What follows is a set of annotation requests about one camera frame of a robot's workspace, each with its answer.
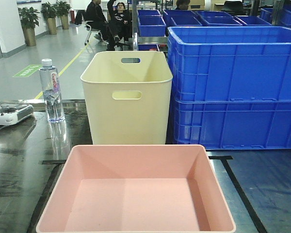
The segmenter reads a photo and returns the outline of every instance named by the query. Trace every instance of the bottle label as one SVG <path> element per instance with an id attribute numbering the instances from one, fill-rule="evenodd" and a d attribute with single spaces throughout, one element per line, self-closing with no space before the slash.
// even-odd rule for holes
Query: bottle label
<path id="1" fill-rule="evenodd" d="M 52 77 L 52 83 L 53 83 L 53 91 L 58 92 L 59 91 L 58 74 L 56 72 L 52 72 L 51 77 Z"/>

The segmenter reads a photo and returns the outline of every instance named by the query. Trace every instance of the sneaker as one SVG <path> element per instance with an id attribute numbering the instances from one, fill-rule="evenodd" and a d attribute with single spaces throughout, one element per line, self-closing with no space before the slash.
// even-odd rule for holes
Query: sneaker
<path id="1" fill-rule="evenodd" d="M 114 42 L 115 42 L 115 43 L 120 42 L 120 40 L 121 40 L 121 39 L 120 39 L 120 37 L 119 37 L 118 35 L 115 35 L 115 36 L 114 36 Z"/>
<path id="2" fill-rule="evenodd" d="M 103 40 L 101 39 L 101 36 L 100 36 L 100 34 L 98 33 L 98 34 L 96 34 L 96 35 L 94 35 L 94 38 L 95 39 L 97 39 L 97 40 L 99 40 L 100 42 L 102 42 Z"/>

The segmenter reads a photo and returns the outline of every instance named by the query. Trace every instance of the yellow floor line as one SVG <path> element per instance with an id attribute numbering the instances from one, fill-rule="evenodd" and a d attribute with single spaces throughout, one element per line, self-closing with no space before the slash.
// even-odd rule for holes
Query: yellow floor line
<path id="1" fill-rule="evenodd" d="M 74 57 L 72 58 L 72 60 L 58 73 L 58 76 L 61 76 L 66 69 L 68 69 L 68 67 L 86 50 L 87 46 L 89 46 L 91 43 L 93 42 L 90 41 L 86 46 L 84 46 L 84 48 Z M 34 97 L 35 100 L 38 100 L 41 98 L 41 96 L 43 95 L 43 92 L 40 92 L 36 97 Z"/>

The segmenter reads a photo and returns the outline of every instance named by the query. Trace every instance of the person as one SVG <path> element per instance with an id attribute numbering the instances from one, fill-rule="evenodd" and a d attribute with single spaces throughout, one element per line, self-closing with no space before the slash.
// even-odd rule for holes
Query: person
<path id="1" fill-rule="evenodd" d="M 100 30 L 101 34 L 95 35 L 95 38 L 102 41 L 108 40 L 107 36 L 107 20 L 101 9 L 101 0 L 92 0 L 86 8 L 86 21 L 95 29 Z"/>
<path id="2" fill-rule="evenodd" d="M 114 51 L 114 47 L 116 43 L 120 41 L 120 39 L 125 35 L 125 27 L 128 25 L 130 21 L 129 13 L 125 9 L 125 4 L 123 2 L 119 2 L 117 6 L 117 10 L 113 10 L 113 3 L 115 0 L 109 0 L 107 3 L 108 11 L 110 14 L 109 25 L 109 44 L 107 47 L 107 51 Z"/>
<path id="3" fill-rule="evenodd" d="M 177 7 L 175 10 L 183 10 L 183 11 L 188 10 L 190 2 L 191 0 L 177 0 L 176 2 Z"/>

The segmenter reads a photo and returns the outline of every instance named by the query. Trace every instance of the green floor sign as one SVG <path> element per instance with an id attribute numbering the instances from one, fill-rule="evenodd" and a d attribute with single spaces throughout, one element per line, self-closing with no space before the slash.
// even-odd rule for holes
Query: green floor sign
<path id="1" fill-rule="evenodd" d="M 13 78 L 29 77 L 35 73 L 42 65 L 30 65 L 21 70 L 19 73 L 13 75 Z"/>

